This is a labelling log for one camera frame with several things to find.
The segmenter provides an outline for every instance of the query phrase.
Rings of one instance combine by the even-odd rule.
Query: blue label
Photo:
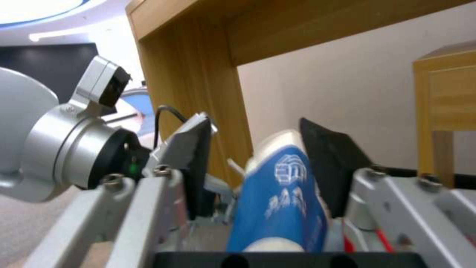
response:
[[[228,251],[267,237],[282,237],[321,252],[327,220],[307,156],[297,147],[275,152],[243,184]]]

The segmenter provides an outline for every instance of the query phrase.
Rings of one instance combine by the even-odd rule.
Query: wooden table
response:
[[[219,134],[209,171],[241,179],[252,145],[236,66],[451,8],[470,0],[133,0],[126,8],[153,105],[206,111]],[[161,117],[162,137],[179,122]]]
[[[454,186],[453,131],[476,130],[476,41],[431,52],[413,63],[418,172]]]

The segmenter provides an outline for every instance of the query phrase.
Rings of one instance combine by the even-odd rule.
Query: circular light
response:
[[[0,25],[36,21],[68,12],[88,0],[3,0]]]

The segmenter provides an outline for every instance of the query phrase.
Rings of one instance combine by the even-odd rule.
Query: green led light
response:
[[[137,173],[137,171],[138,171],[137,165],[135,163],[130,164],[129,173],[135,174]]]

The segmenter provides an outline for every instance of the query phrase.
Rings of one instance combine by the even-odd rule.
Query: bolt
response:
[[[383,179],[387,176],[384,169],[377,165],[372,165],[370,169],[367,169],[366,177],[372,181]]]
[[[68,113],[74,112],[74,107],[73,106],[66,106],[65,111]]]
[[[124,187],[124,175],[121,173],[111,173],[101,179],[101,184],[107,190],[115,193]]]
[[[443,186],[436,175],[423,173],[418,177],[418,185],[428,192],[438,192]]]
[[[158,165],[154,168],[154,175],[157,177],[168,176],[171,173],[171,169],[168,165]]]

